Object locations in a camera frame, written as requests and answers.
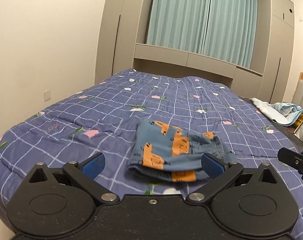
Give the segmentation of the blue pants with orange trucks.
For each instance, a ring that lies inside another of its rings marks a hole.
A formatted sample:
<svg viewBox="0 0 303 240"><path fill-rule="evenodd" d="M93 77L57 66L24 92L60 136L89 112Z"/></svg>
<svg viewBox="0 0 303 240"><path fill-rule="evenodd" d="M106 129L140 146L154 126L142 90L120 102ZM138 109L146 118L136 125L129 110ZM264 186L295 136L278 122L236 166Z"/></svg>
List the blue pants with orange trucks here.
<svg viewBox="0 0 303 240"><path fill-rule="evenodd" d="M194 132L177 126L139 119L136 140L127 168L140 176L169 182L194 182L209 176L201 165L209 153L229 163L232 150L213 132Z"/></svg>

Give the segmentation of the light teal curtain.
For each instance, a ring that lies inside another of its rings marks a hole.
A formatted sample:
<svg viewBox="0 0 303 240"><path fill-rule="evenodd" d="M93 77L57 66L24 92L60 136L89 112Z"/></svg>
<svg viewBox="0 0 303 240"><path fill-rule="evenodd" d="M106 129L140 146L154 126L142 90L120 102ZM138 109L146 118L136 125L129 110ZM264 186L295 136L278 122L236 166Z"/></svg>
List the light teal curtain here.
<svg viewBox="0 0 303 240"><path fill-rule="evenodd" d="M153 0L146 43L249 68L258 0Z"/></svg>

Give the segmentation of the yellow package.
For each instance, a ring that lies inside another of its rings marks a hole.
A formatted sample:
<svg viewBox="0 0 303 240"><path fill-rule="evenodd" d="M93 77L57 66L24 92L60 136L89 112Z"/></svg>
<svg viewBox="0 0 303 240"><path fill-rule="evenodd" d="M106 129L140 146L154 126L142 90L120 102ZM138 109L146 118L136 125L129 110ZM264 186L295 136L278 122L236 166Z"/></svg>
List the yellow package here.
<svg viewBox="0 0 303 240"><path fill-rule="evenodd" d="M295 131L301 126L301 124L303 124L303 113L301 113L299 115L299 117L297 118L297 120L294 123Z"/></svg>

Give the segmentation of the beige built-in wardrobe unit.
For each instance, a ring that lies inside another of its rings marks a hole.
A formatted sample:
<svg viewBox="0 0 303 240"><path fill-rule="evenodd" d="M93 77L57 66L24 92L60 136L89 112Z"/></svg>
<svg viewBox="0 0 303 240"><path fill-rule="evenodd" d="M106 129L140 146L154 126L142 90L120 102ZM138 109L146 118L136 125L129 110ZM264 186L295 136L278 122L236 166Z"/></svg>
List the beige built-in wardrobe unit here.
<svg viewBox="0 0 303 240"><path fill-rule="evenodd" d="M197 75L281 102L294 28L292 0L105 0L95 81L128 68Z"/></svg>

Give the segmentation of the white and blue crumpled cloth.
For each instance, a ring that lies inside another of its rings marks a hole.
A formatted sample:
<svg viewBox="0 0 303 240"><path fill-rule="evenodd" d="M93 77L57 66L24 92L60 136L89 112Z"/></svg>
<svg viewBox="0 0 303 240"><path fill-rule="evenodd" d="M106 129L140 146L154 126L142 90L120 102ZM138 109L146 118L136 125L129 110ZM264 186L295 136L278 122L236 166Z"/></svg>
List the white and blue crumpled cloth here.
<svg viewBox="0 0 303 240"><path fill-rule="evenodd" d="M270 104L258 98L250 98L250 101L269 120L282 126L291 126L303 113L303 107L294 103L277 102Z"/></svg>

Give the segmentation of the white wall socket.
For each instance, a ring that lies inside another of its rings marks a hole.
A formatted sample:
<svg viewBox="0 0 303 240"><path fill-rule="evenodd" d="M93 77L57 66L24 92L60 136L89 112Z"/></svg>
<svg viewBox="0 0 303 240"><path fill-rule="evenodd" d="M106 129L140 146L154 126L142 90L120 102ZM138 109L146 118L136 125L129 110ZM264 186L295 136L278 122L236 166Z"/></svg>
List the white wall socket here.
<svg viewBox="0 0 303 240"><path fill-rule="evenodd" d="M43 93L43 97L45 102L51 100L51 90L50 89L45 90Z"/></svg>

